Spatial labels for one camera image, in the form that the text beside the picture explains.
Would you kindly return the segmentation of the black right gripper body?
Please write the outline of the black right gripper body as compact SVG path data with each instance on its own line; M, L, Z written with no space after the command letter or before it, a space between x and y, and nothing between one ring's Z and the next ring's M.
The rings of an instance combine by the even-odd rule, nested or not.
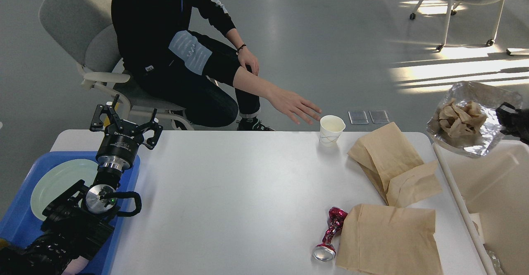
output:
M517 131L521 142L529 144L529 110L517 109Z

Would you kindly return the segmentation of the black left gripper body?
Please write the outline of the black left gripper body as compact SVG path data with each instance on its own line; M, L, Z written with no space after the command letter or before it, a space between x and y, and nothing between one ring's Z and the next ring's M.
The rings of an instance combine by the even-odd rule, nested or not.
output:
M128 136L112 130L103 132L104 137L96 154L98 165L119 171L131 168L138 148L144 142L143 135Z

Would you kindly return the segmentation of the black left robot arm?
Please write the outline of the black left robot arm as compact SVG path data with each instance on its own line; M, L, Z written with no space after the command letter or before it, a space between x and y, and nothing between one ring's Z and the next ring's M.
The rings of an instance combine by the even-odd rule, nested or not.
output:
M104 132L96 154L98 172L88 187L83 179L57 196L43 210L43 234L24 250L1 250L2 275L60 275L74 259L93 259L111 237L115 217L140 213L142 201L134 191L119 192L124 171L134 164L140 145L155 148L163 127L155 120L157 109L145 124L121 119L111 105L98 104L91 132Z

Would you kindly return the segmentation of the person's right hand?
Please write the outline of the person's right hand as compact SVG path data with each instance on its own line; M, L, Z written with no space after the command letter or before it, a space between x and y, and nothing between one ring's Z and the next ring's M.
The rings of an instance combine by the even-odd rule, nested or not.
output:
M246 68L249 72L253 73L255 76L259 75L260 64L257 57L248 49L248 47L243 46L238 51L238 60L243 68Z

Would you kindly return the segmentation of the person's left hand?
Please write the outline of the person's left hand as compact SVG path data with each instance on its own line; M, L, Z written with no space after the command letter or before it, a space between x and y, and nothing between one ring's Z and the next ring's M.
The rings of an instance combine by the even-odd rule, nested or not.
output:
M277 111L289 117L295 124L299 125L301 121L304 121L312 125L313 121L321 120L321 109L293 91L279 88L273 90L266 99Z

